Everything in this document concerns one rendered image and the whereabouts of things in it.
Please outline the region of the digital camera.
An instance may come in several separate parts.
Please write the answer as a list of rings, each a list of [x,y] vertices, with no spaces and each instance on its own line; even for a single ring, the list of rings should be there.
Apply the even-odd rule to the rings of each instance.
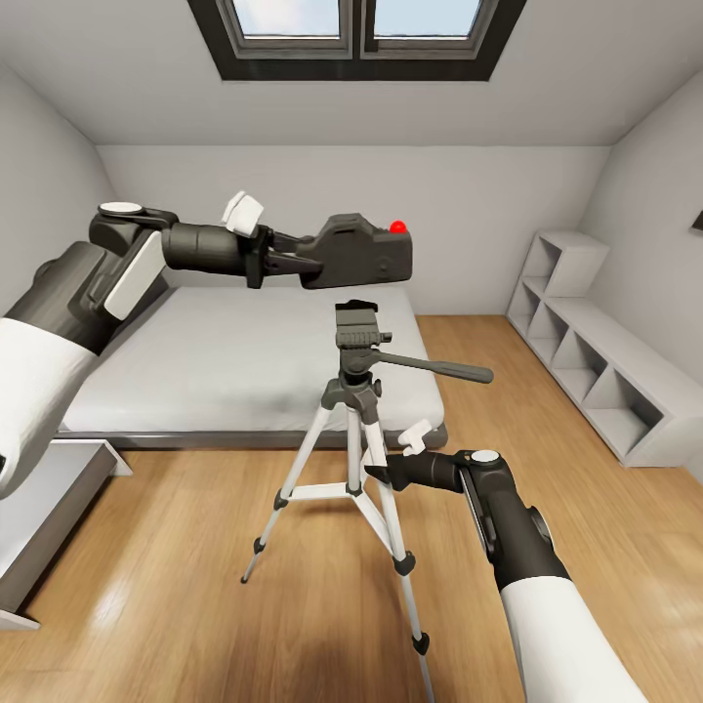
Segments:
[[[413,277],[413,240],[401,221],[382,229],[361,214],[331,216],[317,237],[300,237],[295,255],[324,264],[319,273],[300,274],[306,290],[402,282]]]

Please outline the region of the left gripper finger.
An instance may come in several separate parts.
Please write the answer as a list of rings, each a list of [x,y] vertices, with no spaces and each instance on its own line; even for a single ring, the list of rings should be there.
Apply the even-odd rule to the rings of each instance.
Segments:
[[[300,238],[276,232],[273,228],[267,231],[267,237],[269,238],[269,252],[281,252],[285,256],[295,254],[296,245],[300,243]]]
[[[295,254],[285,256],[281,252],[269,252],[263,257],[263,276],[319,273],[323,270],[322,262],[300,258]]]

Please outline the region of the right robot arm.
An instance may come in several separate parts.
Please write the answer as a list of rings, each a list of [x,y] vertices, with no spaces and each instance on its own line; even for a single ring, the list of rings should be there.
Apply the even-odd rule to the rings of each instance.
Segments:
[[[501,453],[428,451],[423,419],[403,454],[365,471],[394,491],[411,483],[465,493],[504,605],[526,703],[649,703],[582,600],[543,515],[525,508]]]

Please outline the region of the camera tripod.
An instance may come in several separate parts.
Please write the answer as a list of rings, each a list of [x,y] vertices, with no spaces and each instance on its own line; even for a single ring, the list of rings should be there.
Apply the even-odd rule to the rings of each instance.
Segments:
[[[385,361],[418,369],[428,369],[444,376],[483,384],[492,383],[494,372],[485,367],[448,361],[426,361],[415,357],[383,353],[378,347],[382,343],[390,343],[393,340],[393,332],[379,332],[375,312],[378,312],[377,303],[359,301],[359,299],[352,299],[347,303],[336,305],[336,346],[340,350],[338,378],[328,381],[318,411],[310,424],[307,437],[301,445],[283,487],[278,490],[275,496],[273,513],[262,537],[258,537],[254,542],[254,557],[240,582],[242,584],[247,582],[258,556],[266,546],[266,541],[281,510],[286,508],[290,501],[350,497],[393,558],[394,568],[400,575],[402,582],[412,625],[413,646],[419,654],[430,703],[435,703],[425,656],[430,647],[430,636],[420,630],[409,578],[410,572],[414,570],[416,565],[416,559],[410,551],[404,549],[394,502],[393,485],[377,480],[385,518],[381,516],[363,490],[365,481],[370,476],[365,471],[365,465],[386,467],[388,465],[386,456],[390,455],[386,447],[386,435],[381,426],[381,417],[377,410],[377,398],[382,393],[381,379],[377,379],[373,383],[373,372],[369,369],[379,361]],[[295,482],[320,435],[320,430],[326,424],[328,415],[334,410],[336,402],[344,402],[347,408],[349,482],[295,487]],[[361,422],[363,422],[368,445],[362,460],[360,460]]]

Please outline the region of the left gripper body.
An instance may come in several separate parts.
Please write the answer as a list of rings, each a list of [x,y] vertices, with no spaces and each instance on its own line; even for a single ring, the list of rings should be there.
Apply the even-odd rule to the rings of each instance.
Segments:
[[[257,237],[245,237],[226,227],[203,225],[196,235],[196,257],[207,273],[245,276],[250,289],[263,286],[263,257],[269,254],[268,226]]]

